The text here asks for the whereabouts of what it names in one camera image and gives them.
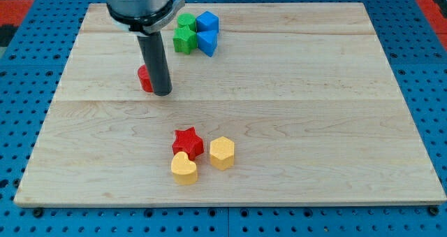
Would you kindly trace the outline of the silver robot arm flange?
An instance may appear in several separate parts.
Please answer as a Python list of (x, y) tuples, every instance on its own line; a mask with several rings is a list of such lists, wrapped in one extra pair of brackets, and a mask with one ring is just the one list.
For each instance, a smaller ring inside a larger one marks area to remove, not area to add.
[(185, 0), (106, 0), (106, 4), (124, 30), (149, 36), (167, 26), (185, 7)]

